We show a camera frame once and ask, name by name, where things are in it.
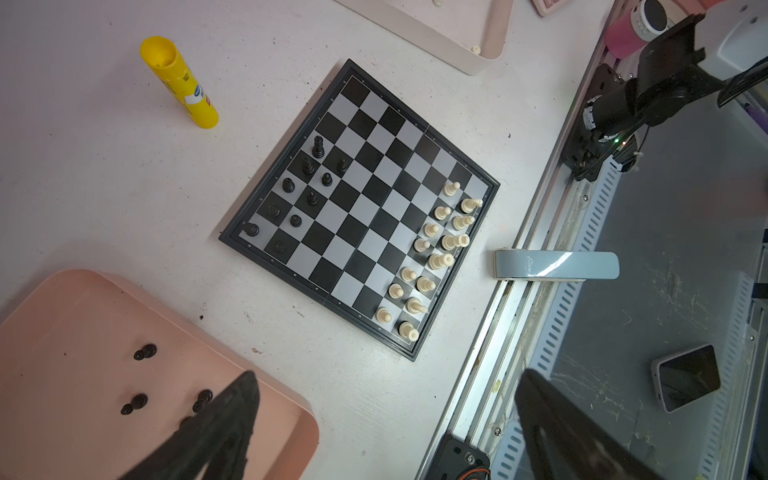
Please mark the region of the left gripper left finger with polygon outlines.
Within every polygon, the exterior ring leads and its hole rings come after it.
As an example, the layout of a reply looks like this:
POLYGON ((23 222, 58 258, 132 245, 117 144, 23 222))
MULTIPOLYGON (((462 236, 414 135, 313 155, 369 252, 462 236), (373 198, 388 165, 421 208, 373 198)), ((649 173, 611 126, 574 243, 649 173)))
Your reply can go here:
POLYGON ((260 404, 256 375, 245 371, 124 479, 242 479, 260 404))

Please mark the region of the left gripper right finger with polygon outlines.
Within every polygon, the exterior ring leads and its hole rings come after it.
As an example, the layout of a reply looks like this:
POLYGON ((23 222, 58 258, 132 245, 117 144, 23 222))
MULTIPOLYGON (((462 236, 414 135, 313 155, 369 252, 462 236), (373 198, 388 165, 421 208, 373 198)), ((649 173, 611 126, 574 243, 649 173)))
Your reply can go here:
POLYGON ((515 392, 530 465, 537 479, 657 479, 538 371, 526 369, 515 392))

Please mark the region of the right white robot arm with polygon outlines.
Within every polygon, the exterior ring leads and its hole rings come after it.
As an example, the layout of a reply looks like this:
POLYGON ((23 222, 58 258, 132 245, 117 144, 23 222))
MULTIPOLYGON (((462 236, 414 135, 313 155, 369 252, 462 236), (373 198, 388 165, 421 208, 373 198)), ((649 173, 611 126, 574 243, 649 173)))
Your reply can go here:
POLYGON ((713 93, 722 106, 766 79, 767 3, 719 1, 647 44, 636 76, 586 102, 582 123, 613 138, 713 93))

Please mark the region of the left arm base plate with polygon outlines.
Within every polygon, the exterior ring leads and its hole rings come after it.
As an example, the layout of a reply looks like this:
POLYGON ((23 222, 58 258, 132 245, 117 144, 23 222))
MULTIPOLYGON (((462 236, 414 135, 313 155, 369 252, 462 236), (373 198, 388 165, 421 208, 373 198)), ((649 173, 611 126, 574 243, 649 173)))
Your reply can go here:
POLYGON ((487 480, 491 478, 486 453, 446 433, 426 471, 426 480, 487 480))

